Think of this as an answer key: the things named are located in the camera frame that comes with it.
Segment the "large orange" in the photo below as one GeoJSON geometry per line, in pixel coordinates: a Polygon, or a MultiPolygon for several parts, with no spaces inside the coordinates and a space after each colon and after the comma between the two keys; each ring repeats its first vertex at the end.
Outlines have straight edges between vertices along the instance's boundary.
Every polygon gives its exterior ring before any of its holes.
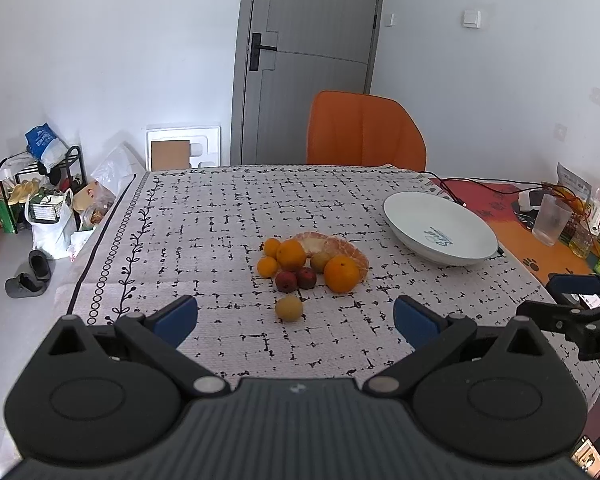
{"type": "Polygon", "coordinates": [[[326,286],[335,294],[350,292],[362,280],[356,262],[344,255],[331,258],[324,266],[323,275],[326,286]]]}

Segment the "small tangerine front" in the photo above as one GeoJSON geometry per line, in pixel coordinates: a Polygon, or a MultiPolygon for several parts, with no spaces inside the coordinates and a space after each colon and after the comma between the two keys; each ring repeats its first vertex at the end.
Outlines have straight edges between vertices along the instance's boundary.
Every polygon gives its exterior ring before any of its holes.
{"type": "Polygon", "coordinates": [[[265,256],[257,263],[257,272],[261,278],[274,278],[279,270],[279,264],[274,257],[265,256]]]}

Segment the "small tangerine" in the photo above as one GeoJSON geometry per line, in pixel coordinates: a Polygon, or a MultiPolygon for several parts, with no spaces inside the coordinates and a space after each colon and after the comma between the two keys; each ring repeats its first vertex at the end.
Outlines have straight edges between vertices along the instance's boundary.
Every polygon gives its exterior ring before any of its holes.
{"type": "Polygon", "coordinates": [[[265,256],[257,263],[257,272],[261,278],[274,278],[279,270],[279,264],[274,257],[265,256]]]}
{"type": "Polygon", "coordinates": [[[277,238],[269,238],[263,243],[263,252],[268,258],[276,258],[278,248],[282,244],[277,238]]]}

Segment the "green-brown round fruit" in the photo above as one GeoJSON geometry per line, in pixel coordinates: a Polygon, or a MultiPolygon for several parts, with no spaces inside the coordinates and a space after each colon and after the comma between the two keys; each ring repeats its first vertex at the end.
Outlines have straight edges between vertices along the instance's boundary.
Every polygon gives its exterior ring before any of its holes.
{"type": "Polygon", "coordinates": [[[322,274],[326,264],[329,263],[331,258],[332,255],[329,252],[316,252],[310,258],[310,266],[315,273],[322,274]]]}

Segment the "dark red fruit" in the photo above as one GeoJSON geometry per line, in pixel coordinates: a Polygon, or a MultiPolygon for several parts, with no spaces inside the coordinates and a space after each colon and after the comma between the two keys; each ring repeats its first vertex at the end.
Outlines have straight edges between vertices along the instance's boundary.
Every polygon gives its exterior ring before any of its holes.
{"type": "Polygon", "coordinates": [[[298,289],[297,275],[291,271],[280,271],[276,274],[275,285],[280,292],[291,294],[298,289]]]}
{"type": "Polygon", "coordinates": [[[296,273],[297,286],[301,289],[312,289],[316,285],[317,275],[312,268],[301,268],[296,273]]]}

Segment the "yellow-brown round fruit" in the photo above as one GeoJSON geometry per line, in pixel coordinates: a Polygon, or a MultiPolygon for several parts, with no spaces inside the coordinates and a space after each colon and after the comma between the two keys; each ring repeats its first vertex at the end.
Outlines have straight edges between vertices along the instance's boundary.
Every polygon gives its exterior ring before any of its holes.
{"type": "Polygon", "coordinates": [[[284,322],[296,322],[303,314],[303,302],[296,296],[286,296],[275,304],[275,314],[284,322]]]}

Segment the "small tangerine back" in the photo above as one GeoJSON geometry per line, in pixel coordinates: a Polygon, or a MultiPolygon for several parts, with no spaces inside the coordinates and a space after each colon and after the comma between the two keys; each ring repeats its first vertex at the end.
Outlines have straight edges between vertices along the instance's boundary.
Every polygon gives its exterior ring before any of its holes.
{"type": "Polygon", "coordinates": [[[278,248],[282,244],[277,238],[269,238],[263,243],[263,252],[268,258],[276,258],[278,248]]]}

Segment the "medium orange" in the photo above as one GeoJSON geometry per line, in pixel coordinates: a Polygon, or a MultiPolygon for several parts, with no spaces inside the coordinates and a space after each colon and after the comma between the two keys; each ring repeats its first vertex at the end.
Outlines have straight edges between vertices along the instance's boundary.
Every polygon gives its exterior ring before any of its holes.
{"type": "Polygon", "coordinates": [[[285,240],[278,248],[276,260],[283,271],[297,272],[306,264],[306,251],[298,240],[285,240]]]}

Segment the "clear plastic cup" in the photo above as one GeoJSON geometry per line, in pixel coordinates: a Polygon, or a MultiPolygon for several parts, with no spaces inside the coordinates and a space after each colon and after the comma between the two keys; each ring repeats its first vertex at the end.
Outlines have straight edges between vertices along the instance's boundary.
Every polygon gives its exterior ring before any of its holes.
{"type": "Polygon", "coordinates": [[[542,244],[552,247],[571,216],[572,209],[569,205],[554,195],[545,194],[532,228],[532,235],[542,244]]]}

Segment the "white ceramic plate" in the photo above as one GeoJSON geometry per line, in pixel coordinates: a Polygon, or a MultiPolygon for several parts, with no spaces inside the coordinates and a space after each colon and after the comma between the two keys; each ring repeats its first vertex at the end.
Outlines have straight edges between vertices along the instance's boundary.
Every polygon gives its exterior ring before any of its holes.
{"type": "Polygon", "coordinates": [[[498,239],[490,226],[454,200],[399,192],[386,198],[382,212],[398,240],[429,261],[473,266],[498,253],[498,239]]]}

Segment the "grey snack pouch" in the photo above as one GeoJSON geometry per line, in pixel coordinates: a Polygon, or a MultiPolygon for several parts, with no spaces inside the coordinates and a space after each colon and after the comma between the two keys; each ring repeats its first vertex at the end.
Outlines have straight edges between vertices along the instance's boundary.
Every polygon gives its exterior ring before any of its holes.
{"type": "Polygon", "coordinates": [[[556,171],[558,184],[568,188],[583,203],[587,203],[592,192],[592,186],[588,181],[566,168],[561,162],[558,162],[556,171]]]}

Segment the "white black charger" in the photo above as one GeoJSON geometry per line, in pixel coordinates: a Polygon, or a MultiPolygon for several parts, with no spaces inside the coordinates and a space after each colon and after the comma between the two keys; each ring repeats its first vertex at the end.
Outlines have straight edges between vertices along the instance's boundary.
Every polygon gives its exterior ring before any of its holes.
{"type": "Polygon", "coordinates": [[[545,191],[542,188],[535,190],[524,190],[518,194],[517,204],[520,212],[530,212],[539,210],[542,204],[545,191]]]}

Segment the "smartphone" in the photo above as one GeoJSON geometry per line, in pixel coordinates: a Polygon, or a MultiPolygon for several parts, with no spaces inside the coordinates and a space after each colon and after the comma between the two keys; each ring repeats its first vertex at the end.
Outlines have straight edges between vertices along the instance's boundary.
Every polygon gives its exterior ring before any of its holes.
{"type": "Polygon", "coordinates": [[[583,436],[574,447],[571,459],[593,479],[600,479],[600,437],[583,436]]]}

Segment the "red orange table mat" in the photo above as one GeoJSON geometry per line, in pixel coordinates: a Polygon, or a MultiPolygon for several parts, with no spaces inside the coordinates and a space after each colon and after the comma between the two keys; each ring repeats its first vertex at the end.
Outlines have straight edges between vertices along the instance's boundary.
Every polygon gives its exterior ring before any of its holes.
{"type": "Polygon", "coordinates": [[[591,274],[588,263],[573,255],[567,245],[557,242],[548,247],[537,240],[531,228],[521,221],[514,207],[518,191],[515,185],[467,180],[444,180],[444,185],[467,208],[478,214],[498,237],[501,246],[519,260],[542,284],[550,274],[591,274]]]}

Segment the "black slippers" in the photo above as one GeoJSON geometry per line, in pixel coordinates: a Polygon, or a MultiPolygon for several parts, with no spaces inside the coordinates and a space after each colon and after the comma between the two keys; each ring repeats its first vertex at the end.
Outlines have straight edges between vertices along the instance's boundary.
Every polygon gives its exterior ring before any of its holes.
{"type": "Polygon", "coordinates": [[[5,292],[12,299],[42,296],[51,278],[52,268],[47,256],[40,250],[31,250],[29,271],[9,278],[5,282],[5,292]]]}

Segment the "patterned white tablecloth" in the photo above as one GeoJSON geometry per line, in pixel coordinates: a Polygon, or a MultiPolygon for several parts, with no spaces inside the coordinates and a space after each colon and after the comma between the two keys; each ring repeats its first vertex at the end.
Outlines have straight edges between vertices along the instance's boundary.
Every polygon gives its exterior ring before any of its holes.
{"type": "Polygon", "coordinates": [[[439,195],[396,168],[237,167],[134,177],[56,292],[87,325],[198,306],[181,352],[228,382],[364,380],[410,351],[393,322],[407,295],[440,315],[502,325],[544,286],[507,250],[439,266],[399,242],[382,206],[439,195]]]}

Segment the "white shopping bag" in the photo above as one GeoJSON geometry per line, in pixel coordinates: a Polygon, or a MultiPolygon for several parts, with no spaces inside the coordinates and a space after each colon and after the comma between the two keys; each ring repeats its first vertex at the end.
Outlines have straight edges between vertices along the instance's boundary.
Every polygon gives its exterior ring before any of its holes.
{"type": "Polygon", "coordinates": [[[70,256],[71,237],[76,232],[72,208],[73,192],[45,195],[38,200],[29,195],[24,205],[24,218],[32,231],[32,249],[52,259],[70,256]]]}

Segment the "clear plastic bag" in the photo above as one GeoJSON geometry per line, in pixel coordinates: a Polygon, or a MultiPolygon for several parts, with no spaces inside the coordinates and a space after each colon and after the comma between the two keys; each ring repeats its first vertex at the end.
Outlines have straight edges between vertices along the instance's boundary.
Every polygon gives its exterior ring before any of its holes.
{"type": "Polygon", "coordinates": [[[92,171],[91,177],[114,196],[119,196],[135,177],[146,172],[144,164],[121,143],[92,171]]]}

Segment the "brown cardboard piece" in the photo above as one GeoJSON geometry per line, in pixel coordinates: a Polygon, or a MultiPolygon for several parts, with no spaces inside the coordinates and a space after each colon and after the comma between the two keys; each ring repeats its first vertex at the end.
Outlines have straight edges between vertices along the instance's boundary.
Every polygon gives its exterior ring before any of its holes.
{"type": "Polygon", "coordinates": [[[152,171],[190,168],[190,144],[187,140],[154,141],[150,147],[152,171]]]}

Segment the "black metal rack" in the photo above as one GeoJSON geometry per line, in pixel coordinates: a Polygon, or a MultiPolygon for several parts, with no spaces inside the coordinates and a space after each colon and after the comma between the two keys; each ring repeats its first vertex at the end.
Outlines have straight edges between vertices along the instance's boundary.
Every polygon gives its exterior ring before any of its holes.
{"type": "Polygon", "coordinates": [[[6,205],[9,221],[12,222],[12,232],[18,234],[28,225],[24,221],[22,206],[10,206],[7,202],[15,187],[25,180],[46,177],[50,183],[65,191],[67,188],[77,193],[87,184],[86,171],[82,150],[79,145],[71,145],[65,155],[50,172],[29,152],[24,151],[3,158],[0,161],[0,192],[1,199],[6,205]]]}

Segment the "white foam packaging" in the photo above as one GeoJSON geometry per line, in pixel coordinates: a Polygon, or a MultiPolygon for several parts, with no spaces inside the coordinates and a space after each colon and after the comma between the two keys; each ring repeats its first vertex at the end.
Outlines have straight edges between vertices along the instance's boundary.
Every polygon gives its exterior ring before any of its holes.
{"type": "Polygon", "coordinates": [[[145,138],[148,171],[204,169],[221,162],[220,126],[149,127],[145,138]]]}

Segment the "orange chair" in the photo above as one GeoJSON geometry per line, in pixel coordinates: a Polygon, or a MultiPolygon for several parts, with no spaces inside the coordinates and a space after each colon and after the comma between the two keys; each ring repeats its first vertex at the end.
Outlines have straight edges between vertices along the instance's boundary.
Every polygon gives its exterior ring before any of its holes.
{"type": "Polygon", "coordinates": [[[400,103],[369,94],[321,91],[311,106],[306,162],[422,171],[427,150],[400,103]]]}

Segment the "blue white plastic bag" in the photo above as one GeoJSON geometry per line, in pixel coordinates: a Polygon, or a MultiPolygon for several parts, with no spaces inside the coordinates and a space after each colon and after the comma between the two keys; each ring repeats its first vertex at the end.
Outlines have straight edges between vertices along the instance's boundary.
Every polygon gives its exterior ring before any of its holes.
{"type": "Polygon", "coordinates": [[[46,170],[56,167],[65,158],[69,149],[68,145],[47,124],[32,128],[24,135],[24,138],[27,141],[28,153],[46,170]]]}

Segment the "grey door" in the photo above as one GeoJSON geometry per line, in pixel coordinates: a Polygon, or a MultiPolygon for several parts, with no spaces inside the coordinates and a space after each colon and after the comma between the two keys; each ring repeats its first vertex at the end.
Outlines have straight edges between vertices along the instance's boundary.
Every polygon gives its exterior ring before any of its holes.
{"type": "Polygon", "coordinates": [[[313,99],[370,88],[381,0],[240,0],[230,161],[302,164],[313,99]],[[276,52],[248,70],[253,32],[276,52]]]}

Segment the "white light switch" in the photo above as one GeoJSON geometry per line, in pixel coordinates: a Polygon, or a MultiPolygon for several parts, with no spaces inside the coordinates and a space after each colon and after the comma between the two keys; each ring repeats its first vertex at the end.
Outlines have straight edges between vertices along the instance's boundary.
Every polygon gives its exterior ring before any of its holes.
{"type": "Polygon", "coordinates": [[[462,26],[469,29],[480,29],[482,13],[480,10],[467,9],[463,12],[462,26]]]}

